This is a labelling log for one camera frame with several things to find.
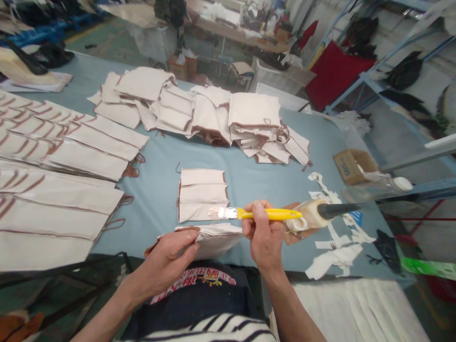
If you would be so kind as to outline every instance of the brush bristles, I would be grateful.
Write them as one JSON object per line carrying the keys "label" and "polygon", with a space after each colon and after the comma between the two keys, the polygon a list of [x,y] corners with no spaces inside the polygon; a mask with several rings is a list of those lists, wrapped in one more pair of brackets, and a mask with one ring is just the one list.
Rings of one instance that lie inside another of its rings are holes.
{"label": "brush bristles", "polygon": [[212,207],[209,209],[209,218],[212,219],[212,220],[220,220],[220,214],[221,214],[221,210],[223,210],[223,208],[220,208],[220,207]]}

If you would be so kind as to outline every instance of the light blue table surface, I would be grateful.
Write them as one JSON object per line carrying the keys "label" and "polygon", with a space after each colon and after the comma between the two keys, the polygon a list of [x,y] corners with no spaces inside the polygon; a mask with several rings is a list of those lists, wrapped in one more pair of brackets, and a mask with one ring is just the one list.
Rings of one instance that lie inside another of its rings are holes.
{"label": "light blue table surface", "polygon": [[[25,97],[43,101],[45,99],[81,113],[94,115],[94,105],[85,98],[93,95],[104,82],[110,71],[118,74],[133,67],[110,62],[95,57],[78,54],[68,65],[58,71],[74,75],[72,82],[60,93],[25,93]],[[179,81],[179,87],[189,90],[190,83]],[[309,191],[320,191],[315,181],[307,179],[314,171],[323,175],[323,182],[328,189],[341,194],[344,183],[336,168],[333,155],[346,148],[338,128],[320,116],[302,114],[281,109],[283,122],[308,139],[310,157],[313,167],[302,172],[300,165],[293,158],[289,165],[257,164],[253,158],[247,158],[238,148],[213,148],[201,141],[199,137],[188,140],[184,136],[166,132],[163,138],[156,131],[146,132],[140,124],[136,131],[150,136],[142,151],[146,162],[136,164],[140,171],[138,178],[123,178],[119,188],[127,195],[133,195],[132,204],[120,207],[114,219],[125,218],[126,223],[120,229],[105,232],[92,253],[115,254],[127,252],[134,257],[142,257],[144,250],[154,244],[159,235],[172,232],[179,226],[177,220],[176,200],[180,174],[175,169],[180,162],[181,168],[208,168],[225,171],[228,184],[230,206],[243,207],[254,201],[266,199],[275,207],[282,207],[293,202],[310,199]],[[372,237],[377,229],[392,236],[377,205],[366,203],[362,208],[364,214],[362,228]],[[210,222],[187,222],[186,224],[208,224]],[[333,222],[334,228],[341,236],[349,234],[341,218]],[[326,252],[315,247],[315,241],[329,241],[328,229],[322,228],[317,233],[292,246],[283,246],[283,263],[287,271],[304,272],[313,258]],[[380,258],[373,244],[363,244],[363,252],[353,262],[351,275],[399,280],[404,287],[412,284],[412,275],[401,277],[393,274],[385,265],[370,265],[365,254]],[[242,239],[230,251],[220,258],[221,262],[255,266],[250,255],[249,240]],[[342,271],[331,267],[329,274],[337,275]]]}

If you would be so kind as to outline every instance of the glue container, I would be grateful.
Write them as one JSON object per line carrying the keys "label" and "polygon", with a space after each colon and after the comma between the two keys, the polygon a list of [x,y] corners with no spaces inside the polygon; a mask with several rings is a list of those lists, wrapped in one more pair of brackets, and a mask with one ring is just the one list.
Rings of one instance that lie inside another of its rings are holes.
{"label": "glue container", "polygon": [[302,213],[302,218],[286,220],[285,224],[294,233],[311,229],[326,227],[337,216],[359,210],[356,204],[328,204],[325,199],[315,199],[298,205],[293,210]]}
{"label": "glue container", "polygon": [[382,178],[375,182],[346,187],[342,190],[342,195],[349,203],[362,203],[402,196],[412,189],[413,185],[407,178]]}

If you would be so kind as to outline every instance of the striped shirt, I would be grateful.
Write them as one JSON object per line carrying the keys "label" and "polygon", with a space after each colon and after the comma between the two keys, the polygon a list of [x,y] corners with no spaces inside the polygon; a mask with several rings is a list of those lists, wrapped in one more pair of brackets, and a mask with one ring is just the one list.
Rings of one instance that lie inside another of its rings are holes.
{"label": "striped shirt", "polygon": [[276,342],[276,339],[264,321],[221,313],[180,330],[154,332],[138,341]]}

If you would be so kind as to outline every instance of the left hand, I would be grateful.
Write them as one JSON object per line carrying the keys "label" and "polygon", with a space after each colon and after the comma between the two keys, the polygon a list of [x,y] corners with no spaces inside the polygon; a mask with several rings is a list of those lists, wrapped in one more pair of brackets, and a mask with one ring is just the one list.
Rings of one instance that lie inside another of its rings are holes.
{"label": "left hand", "polygon": [[[195,243],[198,231],[190,229],[164,235],[155,248],[132,274],[120,284],[119,290],[136,304],[166,291],[193,261],[200,247]],[[185,252],[178,253],[186,246]]]}

